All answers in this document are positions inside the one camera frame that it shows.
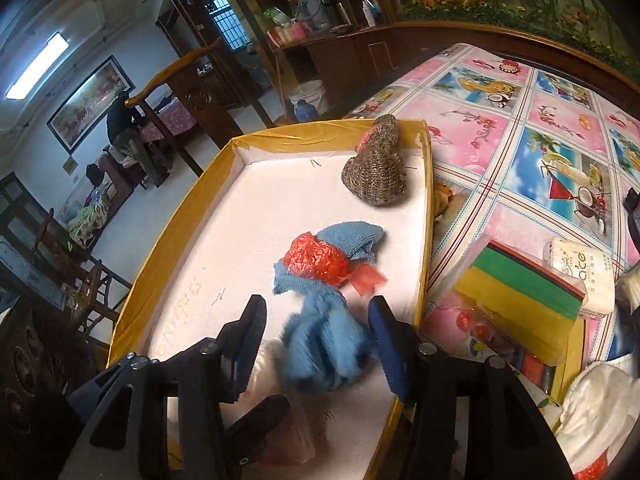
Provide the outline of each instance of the fluorescent lamp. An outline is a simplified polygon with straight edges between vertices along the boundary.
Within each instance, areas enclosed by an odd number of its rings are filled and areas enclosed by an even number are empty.
[[[9,88],[7,99],[24,99],[51,65],[68,49],[69,44],[57,33],[47,46],[31,61],[20,79]]]

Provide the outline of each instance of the white bucket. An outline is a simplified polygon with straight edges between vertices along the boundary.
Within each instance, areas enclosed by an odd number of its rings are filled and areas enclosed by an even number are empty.
[[[294,106],[298,101],[304,99],[318,110],[318,115],[324,114],[329,109],[329,101],[324,93],[322,81],[319,79],[313,79],[297,86],[295,90],[289,93],[289,99]]]

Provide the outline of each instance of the patterned tablecloth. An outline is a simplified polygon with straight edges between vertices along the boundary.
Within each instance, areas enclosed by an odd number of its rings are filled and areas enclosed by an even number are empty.
[[[427,316],[481,234],[539,258],[556,235],[597,247],[616,276],[638,261],[622,201],[640,190],[640,121],[596,92],[456,44],[349,117],[387,113],[427,121],[436,186],[450,196],[434,228]],[[589,324],[589,362],[629,351],[617,313]]]
[[[166,124],[174,136],[183,134],[196,125],[196,119],[193,118],[177,97],[174,97],[169,104],[160,108],[158,117]],[[140,131],[140,139],[142,139],[142,142],[152,142],[153,140],[162,140],[164,137],[160,130],[149,122]]]

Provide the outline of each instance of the wooden chair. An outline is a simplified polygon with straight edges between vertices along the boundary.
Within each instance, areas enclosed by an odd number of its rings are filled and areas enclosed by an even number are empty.
[[[233,137],[241,136],[242,130],[233,117],[216,101],[212,93],[189,70],[195,71],[192,64],[200,57],[208,56],[232,86],[242,94],[246,102],[251,103],[256,113],[267,128],[273,128],[268,113],[260,104],[257,97],[243,82],[242,67],[229,52],[222,38],[203,48],[193,50],[182,56],[162,72],[158,73],[139,93],[126,101],[127,107],[140,106],[149,120],[158,128],[169,145],[182,157],[191,170],[197,175],[202,174],[202,168],[194,158],[175,140],[169,128],[146,102],[146,98],[163,84],[169,85],[174,94],[180,99],[185,108],[195,117],[206,134],[222,149]]]
[[[118,309],[124,304],[129,290],[133,285],[119,276],[111,269],[102,264],[87,251],[84,252],[86,262],[93,264],[89,270],[83,268],[77,261],[71,258],[66,248],[62,247],[48,230],[50,222],[53,220],[53,209],[49,210],[49,215],[40,225],[38,237],[34,243],[32,252],[37,258],[49,260],[61,273],[68,277],[70,285],[75,290],[76,309],[66,308],[72,330],[82,328],[82,334],[86,340],[90,338],[91,330],[98,323],[107,318],[114,323],[118,320],[120,313]],[[109,306],[109,292],[114,280],[128,289],[122,298],[113,306]],[[92,312],[97,317],[89,319]]]

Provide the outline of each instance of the framed painting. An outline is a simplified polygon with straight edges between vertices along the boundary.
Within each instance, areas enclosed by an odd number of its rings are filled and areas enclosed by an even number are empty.
[[[70,155],[106,115],[116,95],[133,88],[122,67],[109,56],[62,103],[47,126]]]

